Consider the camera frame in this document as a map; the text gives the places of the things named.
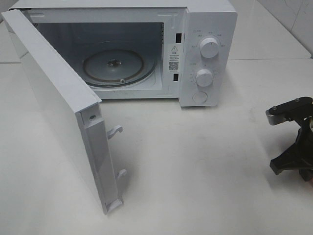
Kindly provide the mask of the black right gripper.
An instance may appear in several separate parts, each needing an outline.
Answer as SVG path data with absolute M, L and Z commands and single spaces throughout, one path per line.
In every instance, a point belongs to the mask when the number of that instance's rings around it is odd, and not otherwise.
M 276 175 L 284 170 L 298 170 L 304 181 L 313 179 L 313 99 L 300 97 L 266 110 L 270 125 L 295 121 L 300 129 L 289 150 L 270 161 Z

